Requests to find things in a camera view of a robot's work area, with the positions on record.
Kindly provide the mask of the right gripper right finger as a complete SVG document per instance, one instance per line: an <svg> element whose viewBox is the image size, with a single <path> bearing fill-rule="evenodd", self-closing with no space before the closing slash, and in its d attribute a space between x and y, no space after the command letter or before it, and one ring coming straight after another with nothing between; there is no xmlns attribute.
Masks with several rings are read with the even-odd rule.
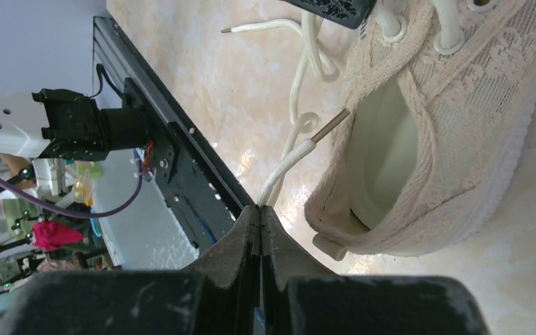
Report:
<svg viewBox="0 0 536 335"><path fill-rule="evenodd" d="M476 299L446 276L340 275L260 210L268 334L488 334Z"/></svg>

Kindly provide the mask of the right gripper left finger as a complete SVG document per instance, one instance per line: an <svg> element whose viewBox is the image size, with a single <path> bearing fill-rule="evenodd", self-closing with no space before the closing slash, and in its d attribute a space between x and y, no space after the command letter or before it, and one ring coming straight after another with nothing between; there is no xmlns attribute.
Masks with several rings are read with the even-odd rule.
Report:
<svg viewBox="0 0 536 335"><path fill-rule="evenodd" d="M256 206L180 270L53 271L33 276L0 334L252 334Z"/></svg>

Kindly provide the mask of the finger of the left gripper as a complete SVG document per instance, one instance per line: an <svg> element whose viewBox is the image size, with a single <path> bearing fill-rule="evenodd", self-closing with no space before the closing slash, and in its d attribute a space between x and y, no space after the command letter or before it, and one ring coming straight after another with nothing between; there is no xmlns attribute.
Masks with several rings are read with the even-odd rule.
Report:
<svg viewBox="0 0 536 335"><path fill-rule="evenodd" d="M349 29L357 29L365 22L377 4L376 0L283 1Z"/></svg>

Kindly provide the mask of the white shoelace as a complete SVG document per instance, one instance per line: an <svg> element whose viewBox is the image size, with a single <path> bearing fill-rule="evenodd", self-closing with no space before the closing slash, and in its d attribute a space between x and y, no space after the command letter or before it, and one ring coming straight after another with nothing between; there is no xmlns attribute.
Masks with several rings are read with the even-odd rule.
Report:
<svg viewBox="0 0 536 335"><path fill-rule="evenodd" d="M389 43L400 41L407 33L408 24L404 16L394 14L386 5L374 4L374 9L369 16L372 17L381 28L382 37ZM432 1L432 4L440 21L440 32L435 37L435 49L443 55L453 54L460 50L465 43L464 35L457 22L458 1ZM472 11L483 12L496 7L498 1L468 1L468 8ZM274 206L282 189L283 181L287 172L302 158L311 153L317 143L327 134L332 132L350 112L343 109L332 120L324 125L309 139L301 141L295 147L299 134L307 134L314 131L320 122L320 117L314 112L299 114L298 102L300 89L308 66L311 66L314 76L324 82L333 82L339 76L339 69L329 56L318 46L318 34L323 18L309 11L301 12L301 23L289 19L275 19L255 24L243 24L221 30L222 34L232 34L245 31L263 31L275 28L289 28L299 34L302 39L303 49L297 65L294 80L291 85L289 97L289 118L292 124L291 131L285 143L283 153L278 165L267 177L256 200L259 207Z"/></svg>

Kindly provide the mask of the beige lace sneaker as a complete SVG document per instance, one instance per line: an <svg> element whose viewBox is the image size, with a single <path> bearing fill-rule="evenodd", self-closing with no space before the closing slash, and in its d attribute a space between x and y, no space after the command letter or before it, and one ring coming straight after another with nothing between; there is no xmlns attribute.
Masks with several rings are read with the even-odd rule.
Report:
<svg viewBox="0 0 536 335"><path fill-rule="evenodd" d="M536 104L536 1L379 1L353 42L332 161L305 206L335 260L419 256L496 210Z"/></svg>

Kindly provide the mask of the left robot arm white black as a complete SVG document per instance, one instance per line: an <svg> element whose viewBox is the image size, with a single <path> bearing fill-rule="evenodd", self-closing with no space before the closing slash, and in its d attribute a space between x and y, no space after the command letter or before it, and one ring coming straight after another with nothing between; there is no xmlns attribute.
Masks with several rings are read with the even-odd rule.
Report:
<svg viewBox="0 0 536 335"><path fill-rule="evenodd" d="M292 1L301 22L275 19L222 29L231 34L279 27L295 30L315 75L335 80L338 69L318 47L323 20L356 29L375 8L375 1ZM0 94L0 153L26 158L103 161L111 151L144 147L156 134L156 113L147 112L136 94L123 90L120 108L99 108L94 96L68 89Z"/></svg>

